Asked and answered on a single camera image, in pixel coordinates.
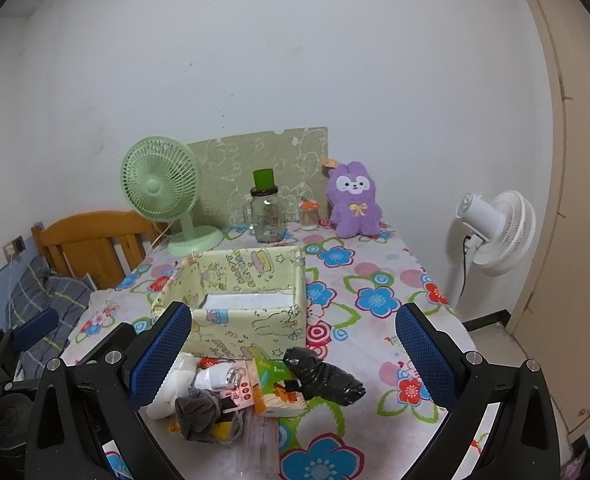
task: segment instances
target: fan base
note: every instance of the fan base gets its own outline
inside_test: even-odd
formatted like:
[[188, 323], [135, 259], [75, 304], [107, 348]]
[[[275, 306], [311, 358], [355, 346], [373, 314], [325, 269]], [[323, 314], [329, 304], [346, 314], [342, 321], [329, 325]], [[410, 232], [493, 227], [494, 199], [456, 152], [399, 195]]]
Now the fan base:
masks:
[[203, 225], [195, 227], [194, 236], [180, 236], [168, 243], [168, 252], [172, 256], [188, 256], [191, 253], [209, 251], [217, 247], [224, 239], [224, 234], [216, 227]]

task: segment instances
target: purple plush bunny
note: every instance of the purple plush bunny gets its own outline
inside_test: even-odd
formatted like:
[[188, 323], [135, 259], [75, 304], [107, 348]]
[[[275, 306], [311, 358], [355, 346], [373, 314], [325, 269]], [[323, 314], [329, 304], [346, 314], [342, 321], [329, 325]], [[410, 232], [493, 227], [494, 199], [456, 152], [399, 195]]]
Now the purple plush bunny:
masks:
[[339, 238], [379, 234], [381, 208], [375, 202], [375, 183], [361, 162], [340, 164], [330, 170], [326, 196], [332, 203], [331, 222]]

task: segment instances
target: robotic arm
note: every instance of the robotic arm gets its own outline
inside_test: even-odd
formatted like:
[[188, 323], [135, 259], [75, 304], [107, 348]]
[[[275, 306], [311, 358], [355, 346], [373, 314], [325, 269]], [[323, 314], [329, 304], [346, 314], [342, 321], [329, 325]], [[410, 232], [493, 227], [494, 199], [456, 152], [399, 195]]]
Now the robotic arm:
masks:
[[[39, 381], [20, 383], [10, 377], [18, 356], [13, 342], [21, 337], [0, 333], [0, 402], [16, 395], [32, 409], [22, 462], [14, 463], [18, 478], [113, 480], [102, 445], [114, 440], [134, 478], [181, 480], [137, 412], [155, 397], [191, 321], [190, 309], [174, 302], [152, 329], [136, 335], [122, 323], [77, 366], [55, 358]], [[478, 352], [463, 354], [413, 303], [398, 311], [395, 325], [434, 402], [448, 410], [402, 480], [450, 480], [495, 402], [498, 415], [468, 479], [558, 480], [555, 417], [537, 362], [512, 368], [491, 365]]]

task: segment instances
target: white fan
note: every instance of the white fan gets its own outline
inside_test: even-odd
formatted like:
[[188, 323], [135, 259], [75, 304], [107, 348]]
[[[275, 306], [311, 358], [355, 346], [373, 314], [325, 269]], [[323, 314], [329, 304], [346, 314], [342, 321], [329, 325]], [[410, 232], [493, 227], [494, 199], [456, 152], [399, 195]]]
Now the white fan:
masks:
[[517, 191], [505, 191], [491, 203], [468, 193], [457, 205], [457, 219], [475, 234], [467, 243], [466, 258], [488, 276], [511, 270], [526, 253], [535, 235], [533, 206]]

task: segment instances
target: floral tablecloth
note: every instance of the floral tablecloth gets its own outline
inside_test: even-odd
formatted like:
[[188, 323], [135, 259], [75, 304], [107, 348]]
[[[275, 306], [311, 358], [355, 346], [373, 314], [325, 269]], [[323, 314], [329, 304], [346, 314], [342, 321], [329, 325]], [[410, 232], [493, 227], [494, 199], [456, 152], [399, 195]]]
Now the floral tablecloth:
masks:
[[[366, 395], [347, 408], [313, 399], [304, 415], [281, 419], [280, 471], [267, 478], [399, 480], [428, 444], [446, 411], [430, 400], [399, 343], [395, 312], [403, 303], [414, 301], [462, 351], [474, 349], [473, 342], [446, 298], [388, 224], [381, 223], [377, 237], [347, 240], [336, 237], [329, 221], [322, 221], [315, 231], [297, 227], [289, 226], [286, 238], [276, 245], [297, 244], [306, 255], [306, 343], [319, 357], [363, 381]], [[257, 246], [244, 228], [223, 231], [221, 249]], [[121, 320], [145, 329], [150, 323], [150, 304], [175, 264], [176, 258], [163, 248], [154, 251], [117, 287], [112, 303], [104, 306], [112, 310], [91, 313], [76, 331], [77, 339], [92, 339], [105, 326], [110, 328]], [[95, 339], [92, 346], [101, 337]], [[87, 351], [80, 350], [78, 358]], [[472, 471], [495, 412], [496, 407], [489, 408], [455, 478]], [[185, 478], [232, 477], [238, 449], [209, 446], [205, 452], [207, 445], [169, 436], [159, 423], [149, 426]]]

